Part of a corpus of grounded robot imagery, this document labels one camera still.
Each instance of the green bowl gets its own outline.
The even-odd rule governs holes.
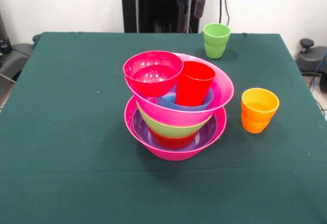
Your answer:
[[[142,118],[144,119],[145,123],[148,125],[148,127],[153,130],[156,134],[160,136],[166,136],[170,138],[175,138],[175,137],[186,137],[189,135],[194,134],[197,132],[202,126],[205,125],[205,123],[211,118],[211,116],[206,119],[204,122],[194,125],[194,126],[189,126],[189,127],[177,127],[177,126],[169,126],[164,123],[160,123],[150,116],[148,116],[142,108],[139,106],[138,102],[137,106],[140,111],[140,114]]]

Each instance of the black stand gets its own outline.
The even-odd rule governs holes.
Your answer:
[[[122,1],[125,33],[198,33],[205,4],[205,0]]]

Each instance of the orange cup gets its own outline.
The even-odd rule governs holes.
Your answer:
[[[242,125],[251,133],[260,133],[279,107],[278,97],[269,90],[251,88],[242,94]]]

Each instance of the red cup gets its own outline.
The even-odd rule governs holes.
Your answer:
[[[194,134],[186,136],[186,137],[171,138],[171,137],[165,137],[165,136],[158,135],[150,128],[149,128],[149,131],[150,131],[150,133],[152,135],[152,139],[155,143],[157,143],[158,145],[160,145],[162,147],[169,148],[169,149],[179,149],[179,148],[183,148],[183,147],[190,145],[191,142],[193,141],[194,137],[196,136],[196,134],[198,134],[198,132],[195,132]]]
[[[215,71],[203,63],[184,62],[177,80],[175,103],[189,107],[202,105],[215,75]]]

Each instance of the purple bowl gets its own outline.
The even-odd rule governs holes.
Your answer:
[[[199,130],[195,138],[192,140],[192,142],[187,147],[183,147],[180,149],[168,149],[159,146],[157,143],[155,143],[149,131],[149,128],[147,124],[144,122],[138,109],[136,110],[133,116],[133,128],[137,136],[152,147],[162,149],[165,151],[187,152],[190,150],[195,150],[197,148],[200,148],[211,142],[217,131],[217,120],[215,116],[212,116],[211,119],[209,119],[208,122],[201,127],[201,129]]]

